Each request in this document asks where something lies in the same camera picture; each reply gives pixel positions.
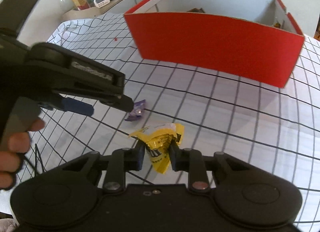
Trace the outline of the person's left hand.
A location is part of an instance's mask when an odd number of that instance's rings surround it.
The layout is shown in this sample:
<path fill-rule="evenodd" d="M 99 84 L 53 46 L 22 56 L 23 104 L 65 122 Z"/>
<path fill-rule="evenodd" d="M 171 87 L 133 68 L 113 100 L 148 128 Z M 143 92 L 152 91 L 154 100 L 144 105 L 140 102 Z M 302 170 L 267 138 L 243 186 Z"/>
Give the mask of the person's left hand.
<path fill-rule="evenodd" d="M 30 150 L 29 132 L 36 132 L 45 127 L 45 122 L 37 118 L 26 132 L 14 133 L 8 139 L 8 149 L 1 151 L 1 189 L 10 189 L 16 181 L 16 173 L 23 160 L 20 155 Z"/>

